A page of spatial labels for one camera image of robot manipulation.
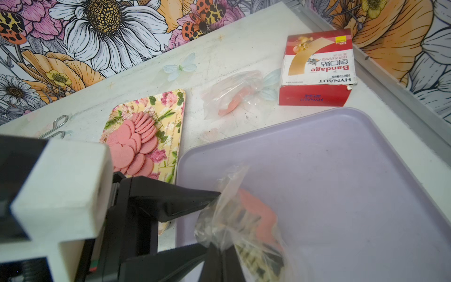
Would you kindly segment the red white small box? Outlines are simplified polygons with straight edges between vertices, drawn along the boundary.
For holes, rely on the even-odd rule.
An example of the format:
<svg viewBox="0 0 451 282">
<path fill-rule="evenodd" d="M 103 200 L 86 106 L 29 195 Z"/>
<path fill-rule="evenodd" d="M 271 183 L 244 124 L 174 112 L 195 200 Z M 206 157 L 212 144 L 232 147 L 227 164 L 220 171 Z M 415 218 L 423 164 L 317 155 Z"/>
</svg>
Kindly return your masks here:
<svg viewBox="0 0 451 282">
<path fill-rule="evenodd" d="M 350 29 L 287 37 L 280 106 L 342 107 L 356 84 Z"/>
</svg>

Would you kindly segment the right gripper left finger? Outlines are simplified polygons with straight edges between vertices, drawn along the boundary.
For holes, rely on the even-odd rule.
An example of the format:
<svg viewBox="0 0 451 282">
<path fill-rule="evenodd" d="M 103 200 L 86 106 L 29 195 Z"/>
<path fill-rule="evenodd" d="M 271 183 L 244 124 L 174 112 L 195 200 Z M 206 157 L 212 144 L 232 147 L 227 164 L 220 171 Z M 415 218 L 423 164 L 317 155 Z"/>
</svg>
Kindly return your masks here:
<svg viewBox="0 0 451 282">
<path fill-rule="evenodd" d="M 198 282 L 222 282 L 222 253 L 210 244 Z"/>
</svg>

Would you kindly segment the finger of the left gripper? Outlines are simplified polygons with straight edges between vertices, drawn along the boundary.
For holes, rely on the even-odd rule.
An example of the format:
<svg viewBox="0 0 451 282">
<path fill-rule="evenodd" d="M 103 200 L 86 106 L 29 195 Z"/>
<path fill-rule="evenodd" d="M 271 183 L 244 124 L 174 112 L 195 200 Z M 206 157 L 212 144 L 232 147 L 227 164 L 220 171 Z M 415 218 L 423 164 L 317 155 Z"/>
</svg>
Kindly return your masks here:
<svg viewBox="0 0 451 282">
<path fill-rule="evenodd" d="M 120 282 L 179 282 L 204 262 L 207 249 L 201 244 L 177 247 L 154 255 L 127 259 L 121 264 Z"/>
<path fill-rule="evenodd" d="M 131 178 L 132 203 L 158 222 L 203 210 L 220 195 L 216 191 L 183 188 L 143 176 Z"/>
</svg>

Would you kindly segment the bag of mixed snacks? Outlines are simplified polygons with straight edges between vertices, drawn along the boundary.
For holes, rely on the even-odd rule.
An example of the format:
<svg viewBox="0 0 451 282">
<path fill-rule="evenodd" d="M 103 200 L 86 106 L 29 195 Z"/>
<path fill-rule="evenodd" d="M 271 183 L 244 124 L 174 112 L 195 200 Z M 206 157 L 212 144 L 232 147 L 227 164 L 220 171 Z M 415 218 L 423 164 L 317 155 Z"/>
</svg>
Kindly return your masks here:
<svg viewBox="0 0 451 282">
<path fill-rule="evenodd" d="M 287 282 L 292 274 L 278 217 L 244 189 L 248 171 L 246 165 L 234 166 L 217 181 L 220 196 L 198 215 L 194 236 L 204 247 L 235 248 L 247 282 Z"/>
</svg>

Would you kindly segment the lavender plastic tray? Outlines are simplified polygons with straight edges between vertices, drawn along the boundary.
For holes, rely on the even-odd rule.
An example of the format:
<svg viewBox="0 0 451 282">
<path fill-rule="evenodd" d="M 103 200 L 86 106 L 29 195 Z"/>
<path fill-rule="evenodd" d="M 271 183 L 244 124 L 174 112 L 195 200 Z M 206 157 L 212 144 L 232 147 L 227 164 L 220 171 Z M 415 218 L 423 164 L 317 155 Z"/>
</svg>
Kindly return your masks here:
<svg viewBox="0 0 451 282">
<path fill-rule="evenodd" d="M 270 206 L 294 282 L 448 282 L 451 227 L 364 113 L 338 108 L 187 151 L 176 182 Z"/>
</svg>

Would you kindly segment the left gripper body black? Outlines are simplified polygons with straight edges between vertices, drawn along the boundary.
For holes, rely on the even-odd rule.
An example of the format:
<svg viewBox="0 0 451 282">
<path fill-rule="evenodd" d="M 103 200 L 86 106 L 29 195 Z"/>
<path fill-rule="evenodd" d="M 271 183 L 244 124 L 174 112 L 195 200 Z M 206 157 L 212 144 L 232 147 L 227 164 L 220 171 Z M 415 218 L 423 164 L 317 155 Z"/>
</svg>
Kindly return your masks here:
<svg viewBox="0 0 451 282">
<path fill-rule="evenodd" d="M 128 259 L 155 255 L 158 221 L 136 199 L 150 192 L 153 179 L 113 175 L 113 205 L 108 209 L 103 234 L 85 241 L 75 276 L 76 282 L 118 282 Z"/>
</svg>

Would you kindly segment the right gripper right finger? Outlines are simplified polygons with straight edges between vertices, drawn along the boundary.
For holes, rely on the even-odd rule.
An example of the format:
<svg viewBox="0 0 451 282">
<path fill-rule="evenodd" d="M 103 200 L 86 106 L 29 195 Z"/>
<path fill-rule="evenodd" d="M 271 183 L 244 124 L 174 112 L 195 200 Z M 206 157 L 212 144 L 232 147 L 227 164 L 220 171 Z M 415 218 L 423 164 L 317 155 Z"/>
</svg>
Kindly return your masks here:
<svg viewBox="0 0 451 282">
<path fill-rule="evenodd" d="M 234 245 L 222 252 L 222 282 L 245 282 L 243 269 Z"/>
</svg>

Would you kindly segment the ziploc bag pink cookies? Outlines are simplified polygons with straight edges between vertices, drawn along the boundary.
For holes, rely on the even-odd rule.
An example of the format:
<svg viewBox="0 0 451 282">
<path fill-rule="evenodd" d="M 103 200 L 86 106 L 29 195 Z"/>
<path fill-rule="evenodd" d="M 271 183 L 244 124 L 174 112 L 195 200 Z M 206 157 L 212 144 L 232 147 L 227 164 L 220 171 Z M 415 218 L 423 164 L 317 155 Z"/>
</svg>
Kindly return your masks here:
<svg viewBox="0 0 451 282">
<path fill-rule="evenodd" d="M 263 88 L 259 70 L 239 72 L 213 84 L 202 96 L 205 120 L 217 120 L 231 114 L 243 102 L 250 102 Z"/>
</svg>

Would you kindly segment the yellow floral tray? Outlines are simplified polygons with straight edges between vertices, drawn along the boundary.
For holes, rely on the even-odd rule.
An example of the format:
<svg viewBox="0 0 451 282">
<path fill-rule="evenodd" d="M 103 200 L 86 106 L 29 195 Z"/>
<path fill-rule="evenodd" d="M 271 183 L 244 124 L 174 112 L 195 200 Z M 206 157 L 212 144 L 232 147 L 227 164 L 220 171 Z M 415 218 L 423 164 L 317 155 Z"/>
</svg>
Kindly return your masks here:
<svg viewBox="0 0 451 282">
<path fill-rule="evenodd" d="M 116 106 L 100 139 L 112 150 L 114 172 L 174 184 L 185 102 L 176 89 Z"/>
</svg>

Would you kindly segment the metal scissors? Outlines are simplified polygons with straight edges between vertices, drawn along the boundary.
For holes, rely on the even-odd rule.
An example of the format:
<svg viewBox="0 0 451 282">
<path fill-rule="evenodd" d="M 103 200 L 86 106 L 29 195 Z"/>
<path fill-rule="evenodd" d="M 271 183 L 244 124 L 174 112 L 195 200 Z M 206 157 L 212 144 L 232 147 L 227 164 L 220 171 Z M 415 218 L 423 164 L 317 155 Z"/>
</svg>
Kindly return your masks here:
<svg viewBox="0 0 451 282">
<path fill-rule="evenodd" d="M 61 128 L 66 125 L 66 123 L 69 121 L 68 115 L 62 115 L 58 118 L 56 118 L 53 121 L 52 128 L 42 134 L 38 139 L 51 139 L 51 138 L 60 138 L 63 139 L 66 135 L 66 132 L 61 130 Z"/>
</svg>

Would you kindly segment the pile of pink cookies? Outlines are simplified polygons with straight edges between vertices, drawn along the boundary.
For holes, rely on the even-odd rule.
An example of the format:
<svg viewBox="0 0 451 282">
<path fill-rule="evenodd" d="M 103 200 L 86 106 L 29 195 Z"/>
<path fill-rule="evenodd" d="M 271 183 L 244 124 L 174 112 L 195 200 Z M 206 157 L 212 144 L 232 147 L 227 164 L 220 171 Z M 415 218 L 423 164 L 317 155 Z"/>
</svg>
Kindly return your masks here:
<svg viewBox="0 0 451 282">
<path fill-rule="evenodd" d="M 150 177 L 155 161 L 151 154 L 159 144 L 155 120 L 144 112 L 132 114 L 104 138 L 112 156 L 113 171 L 124 176 Z"/>
</svg>

